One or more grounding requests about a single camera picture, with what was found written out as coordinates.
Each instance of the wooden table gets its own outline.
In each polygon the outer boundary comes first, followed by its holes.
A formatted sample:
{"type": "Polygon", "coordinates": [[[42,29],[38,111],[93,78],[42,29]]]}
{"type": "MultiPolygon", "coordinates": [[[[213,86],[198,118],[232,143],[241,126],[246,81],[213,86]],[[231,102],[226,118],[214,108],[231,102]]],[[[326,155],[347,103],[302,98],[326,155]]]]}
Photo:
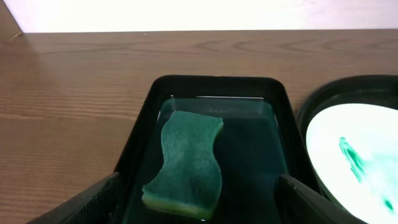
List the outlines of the wooden table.
{"type": "Polygon", "coordinates": [[[22,35],[0,46],[0,223],[110,174],[167,74],[276,78],[296,110],[328,81],[398,74],[398,30],[22,35]]]}

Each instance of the green sponge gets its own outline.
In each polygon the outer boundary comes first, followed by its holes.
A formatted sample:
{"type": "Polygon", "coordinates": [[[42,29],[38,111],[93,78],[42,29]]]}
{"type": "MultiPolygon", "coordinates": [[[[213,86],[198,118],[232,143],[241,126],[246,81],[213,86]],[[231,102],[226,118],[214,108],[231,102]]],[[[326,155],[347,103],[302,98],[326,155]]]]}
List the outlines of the green sponge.
{"type": "Polygon", "coordinates": [[[162,129],[164,163],[142,188],[142,201],[161,212],[208,219],[221,193],[221,170],[213,143],[221,118],[175,111],[162,129]]]}

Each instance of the water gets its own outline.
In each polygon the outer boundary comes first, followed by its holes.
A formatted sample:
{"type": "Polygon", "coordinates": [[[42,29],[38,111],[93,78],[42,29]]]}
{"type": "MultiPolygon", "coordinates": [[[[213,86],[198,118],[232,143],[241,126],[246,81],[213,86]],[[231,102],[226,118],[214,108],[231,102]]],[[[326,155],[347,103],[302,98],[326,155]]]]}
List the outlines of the water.
{"type": "Polygon", "coordinates": [[[159,112],[123,223],[280,223],[273,194],[281,173],[288,172],[279,128],[272,106],[262,98],[171,98],[159,112]],[[156,212],[141,200],[142,186],[163,165],[160,134],[176,110],[223,118],[223,129],[213,145],[223,186],[209,220],[156,212]]]}

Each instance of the white plate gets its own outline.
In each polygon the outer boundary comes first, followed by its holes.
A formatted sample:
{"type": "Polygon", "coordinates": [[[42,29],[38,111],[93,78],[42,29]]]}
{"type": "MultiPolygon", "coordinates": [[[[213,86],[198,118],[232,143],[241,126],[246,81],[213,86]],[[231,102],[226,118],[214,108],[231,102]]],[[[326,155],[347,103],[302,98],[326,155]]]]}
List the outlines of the white plate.
{"type": "Polygon", "coordinates": [[[368,223],[398,223],[397,110],[354,103],[332,106],[311,120],[306,140],[320,180],[347,211],[368,223]],[[364,161],[361,182],[340,149],[340,138],[364,161]]]}

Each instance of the green stain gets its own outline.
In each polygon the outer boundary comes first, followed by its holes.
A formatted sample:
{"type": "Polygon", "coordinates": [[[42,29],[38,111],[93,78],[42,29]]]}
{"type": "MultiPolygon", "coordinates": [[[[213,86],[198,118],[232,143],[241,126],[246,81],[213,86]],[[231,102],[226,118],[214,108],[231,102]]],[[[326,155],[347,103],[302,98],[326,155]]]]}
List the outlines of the green stain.
{"type": "Polygon", "coordinates": [[[351,171],[353,171],[358,182],[362,182],[362,176],[364,176],[364,161],[354,148],[348,143],[346,138],[340,138],[340,149],[346,157],[347,161],[351,164],[351,171]]]}
{"type": "Polygon", "coordinates": [[[384,204],[389,208],[391,211],[394,211],[394,208],[392,207],[392,204],[389,200],[384,200],[384,204]]]}

